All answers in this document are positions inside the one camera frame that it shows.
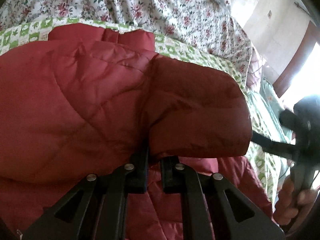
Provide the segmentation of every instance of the quilted fabric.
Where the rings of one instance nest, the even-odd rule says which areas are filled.
[[[32,22],[9,28],[0,32],[0,55],[10,49],[21,46],[32,41],[47,41],[48,34],[57,26],[82,23],[90,26],[112,29],[115,32],[126,33],[137,30],[133,26],[112,24],[102,21],[92,21],[71,18],[53,18],[43,21]],[[279,124],[273,122],[270,113],[267,111],[264,99],[259,93],[245,87],[241,79],[240,72],[234,65],[223,58],[211,55],[180,41],[171,39],[162,34],[155,35],[155,51],[163,56],[175,58],[180,61],[190,62],[201,66],[211,67],[228,73],[238,83],[247,106],[250,111],[252,129],[264,134],[275,141],[280,141],[284,137]],[[274,204],[277,192],[278,178],[280,173],[280,157],[262,151],[259,145],[250,143],[246,157],[249,159],[253,169],[259,177],[269,200]]]
[[[151,50],[65,40],[66,35],[59,39],[57,33],[58,28],[52,32],[55,40],[28,43],[0,58],[0,119],[5,120],[0,129],[0,216],[12,231],[25,230],[87,174],[108,174],[128,162],[146,137],[153,160],[179,155],[183,163],[208,174],[218,170],[214,157],[246,153],[249,112],[228,74]],[[241,158],[240,181],[250,171]],[[144,205],[131,205],[136,209],[129,217],[149,210],[153,219],[131,219],[129,239],[142,239],[137,229],[147,233],[145,239],[161,239],[161,234],[177,239],[178,198],[162,199],[159,171],[152,169]],[[261,198],[270,205],[265,194]],[[134,203],[134,196],[129,202]],[[173,208],[171,222],[159,215],[167,204]]]

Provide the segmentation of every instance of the white wall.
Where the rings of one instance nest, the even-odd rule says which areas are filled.
[[[310,18],[294,5],[297,0],[257,1],[243,29],[267,60],[270,67],[264,69],[264,74],[273,83],[298,49]],[[231,7],[236,2],[231,0]]]

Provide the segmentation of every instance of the finger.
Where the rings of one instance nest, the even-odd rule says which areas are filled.
[[[288,225],[291,221],[290,218],[284,218],[284,217],[279,217],[279,218],[274,217],[274,220],[281,226]]]
[[[310,210],[312,209],[312,206],[313,206],[313,203],[306,204],[299,211],[297,219],[296,219],[295,223],[292,225],[292,227],[290,228],[290,231],[294,231],[295,229],[297,229],[302,224],[302,222],[306,219],[306,217],[308,216]]]
[[[307,189],[302,190],[297,198],[298,205],[306,205],[313,203],[318,196],[318,192],[316,190]]]
[[[285,190],[280,190],[278,198],[279,200],[277,201],[275,208],[286,208],[292,202],[292,195],[288,194]]]
[[[293,190],[294,190],[294,183],[290,179],[290,176],[288,176],[282,185],[281,191],[285,191],[288,194],[292,194]]]
[[[281,221],[281,219],[282,219],[281,214],[282,214],[282,211],[280,212],[279,210],[276,209],[275,212],[274,212],[273,215],[272,215],[273,219],[274,219],[279,225],[282,225],[282,224],[280,224],[280,221]]]
[[[285,217],[285,218],[290,218],[291,219],[291,218],[296,217],[298,215],[298,212],[299,212],[299,210],[297,208],[287,208],[283,212],[282,216]]]

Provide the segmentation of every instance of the human hand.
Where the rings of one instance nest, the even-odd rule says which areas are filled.
[[[284,181],[282,189],[279,192],[279,200],[275,205],[275,212],[273,213],[273,219],[279,225],[288,225],[294,217],[297,217],[295,223],[290,230],[295,230],[301,225],[304,219],[309,214],[316,198],[318,192],[313,189],[302,190],[296,199],[292,199],[292,193],[294,190],[294,183],[287,177]],[[298,208],[295,208],[294,204],[297,203],[301,207],[300,211]]]

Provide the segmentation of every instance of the black bracket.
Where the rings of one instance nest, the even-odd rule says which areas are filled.
[[[184,239],[212,240],[209,215],[216,240],[285,239],[283,231],[221,174],[199,174],[176,156],[161,160],[161,174],[164,192],[181,194]]]
[[[265,152],[294,161],[290,169],[291,180],[294,182],[292,198],[293,206],[300,209],[295,199],[301,190],[312,186],[315,171],[320,166],[320,97],[305,97],[293,109],[294,113],[289,110],[281,112],[279,122],[295,132],[295,145],[272,141],[254,131],[251,141],[261,145]],[[296,219],[297,216],[288,225],[281,226],[287,236],[294,235],[290,229]]]
[[[128,193],[143,194],[148,182],[148,144],[112,174],[90,174],[49,208],[23,240],[122,240]]]

